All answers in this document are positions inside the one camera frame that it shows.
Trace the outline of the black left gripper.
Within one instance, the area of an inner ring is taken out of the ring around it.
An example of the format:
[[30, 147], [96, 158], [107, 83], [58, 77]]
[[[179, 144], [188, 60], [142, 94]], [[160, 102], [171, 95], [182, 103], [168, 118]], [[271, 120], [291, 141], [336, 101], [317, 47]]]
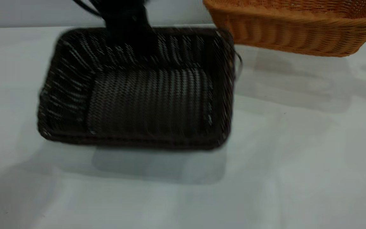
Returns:
[[148, 22], [147, 0], [100, 0], [99, 13], [111, 42], [127, 62], [147, 59], [157, 52], [158, 37]]

